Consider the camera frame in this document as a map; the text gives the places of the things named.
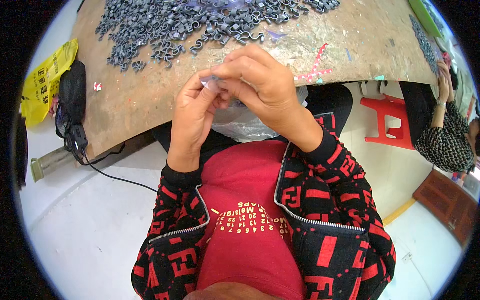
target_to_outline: red shirt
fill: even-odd
[[[280,141],[244,143],[205,163],[199,191],[211,220],[197,289],[231,281],[286,300],[303,299],[287,221],[274,203],[285,149]]]

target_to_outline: bracelet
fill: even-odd
[[[447,112],[447,104],[437,99],[437,105],[440,105]]]

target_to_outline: paint stain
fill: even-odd
[[[352,61],[352,57],[350,56],[350,52],[348,51],[347,48],[345,48],[345,51],[347,52],[348,60]]]

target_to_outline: patterned blouse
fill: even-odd
[[[415,149],[429,162],[445,172],[462,172],[473,165],[474,155],[465,137],[468,124],[455,101],[446,104],[443,127],[428,127],[415,144]]]

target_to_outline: green tray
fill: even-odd
[[[422,24],[423,28],[425,28],[427,33],[431,36],[443,38],[442,33],[440,33],[440,30],[438,30],[437,25],[428,13],[427,8],[423,4],[423,2],[421,0],[408,0],[408,2],[410,3],[410,6],[412,7],[417,18],[419,19],[420,23]]]

